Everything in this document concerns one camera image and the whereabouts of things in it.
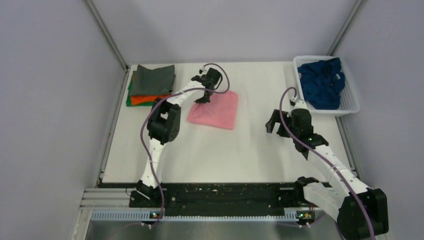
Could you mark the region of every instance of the folded gray cloth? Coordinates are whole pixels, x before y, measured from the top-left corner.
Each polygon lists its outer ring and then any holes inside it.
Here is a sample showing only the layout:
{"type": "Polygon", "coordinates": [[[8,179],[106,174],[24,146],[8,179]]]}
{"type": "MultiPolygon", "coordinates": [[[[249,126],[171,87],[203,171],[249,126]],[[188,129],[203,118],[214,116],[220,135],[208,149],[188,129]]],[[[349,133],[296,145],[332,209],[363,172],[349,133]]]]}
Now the folded gray cloth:
{"type": "Polygon", "coordinates": [[[130,96],[161,96],[168,95],[174,90],[175,66],[165,66],[148,69],[138,65],[134,71],[130,96]]]}

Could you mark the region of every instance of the pink towel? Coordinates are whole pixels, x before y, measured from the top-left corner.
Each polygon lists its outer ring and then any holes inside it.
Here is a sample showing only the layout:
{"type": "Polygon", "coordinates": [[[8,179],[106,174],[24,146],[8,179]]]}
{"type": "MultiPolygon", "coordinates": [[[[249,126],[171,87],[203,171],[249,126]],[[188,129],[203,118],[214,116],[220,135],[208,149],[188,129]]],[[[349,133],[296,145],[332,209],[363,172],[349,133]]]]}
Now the pink towel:
{"type": "Polygon", "coordinates": [[[210,102],[194,104],[187,120],[194,124],[232,130],[236,119],[238,98],[237,93],[233,91],[224,94],[214,93],[210,96],[210,102]]]}

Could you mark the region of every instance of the white wall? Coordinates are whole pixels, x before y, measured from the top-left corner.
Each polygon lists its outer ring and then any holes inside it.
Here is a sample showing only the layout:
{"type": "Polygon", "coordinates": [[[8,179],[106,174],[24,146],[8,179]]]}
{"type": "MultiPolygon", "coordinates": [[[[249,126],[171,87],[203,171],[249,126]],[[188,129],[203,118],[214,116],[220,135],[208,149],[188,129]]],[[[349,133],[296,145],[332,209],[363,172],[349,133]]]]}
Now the white wall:
{"type": "Polygon", "coordinates": [[[323,55],[354,0],[94,0],[128,64],[323,55]]]}
{"type": "Polygon", "coordinates": [[[0,239],[69,239],[123,70],[81,0],[2,0],[0,56],[0,239]]]}
{"type": "Polygon", "coordinates": [[[424,1],[368,1],[341,43],[361,110],[346,117],[366,183],[387,194],[395,239],[422,239],[424,1]]]}

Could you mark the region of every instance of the white plastic basket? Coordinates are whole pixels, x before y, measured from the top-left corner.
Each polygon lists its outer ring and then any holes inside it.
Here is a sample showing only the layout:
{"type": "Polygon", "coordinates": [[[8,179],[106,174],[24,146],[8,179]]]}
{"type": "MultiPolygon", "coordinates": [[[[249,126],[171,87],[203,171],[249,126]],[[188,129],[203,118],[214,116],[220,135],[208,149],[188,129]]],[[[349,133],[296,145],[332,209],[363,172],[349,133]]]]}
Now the white plastic basket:
{"type": "MultiPolygon", "coordinates": [[[[294,62],[294,70],[296,72],[296,80],[297,80],[297,89],[300,97],[304,99],[304,93],[302,91],[301,79],[298,72],[298,67],[303,64],[309,64],[313,62],[318,62],[320,60],[329,60],[337,58],[335,56],[297,56],[293,59],[294,62]]],[[[354,78],[352,77],[351,72],[348,69],[348,66],[345,64],[342,58],[341,61],[341,71],[345,76],[345,87],[340,92],[340,107],[336,110],[319,110],[315,109],[309,102],[306,102],[307,108],[311,113],[317,114],[331,114],[334,116],[343,116],[346,114],[354,114],[359,112],[360,105],[357,96],[357,88],[355,86],[354,78]]]]}

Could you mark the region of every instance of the blue cloth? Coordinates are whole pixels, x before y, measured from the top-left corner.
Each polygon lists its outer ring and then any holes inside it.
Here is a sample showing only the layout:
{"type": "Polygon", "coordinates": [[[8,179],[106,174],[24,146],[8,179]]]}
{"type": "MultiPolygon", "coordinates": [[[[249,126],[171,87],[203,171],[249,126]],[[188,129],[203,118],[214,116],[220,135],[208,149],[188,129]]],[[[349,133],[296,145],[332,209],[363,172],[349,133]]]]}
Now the blue cloth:
{"type": "Polygon", "coordinates": [[[340,92],[345,88],[345,74],[340,58],[305,63],[297,68],[305,101],[319,110],[340,106],[340,92]]]}

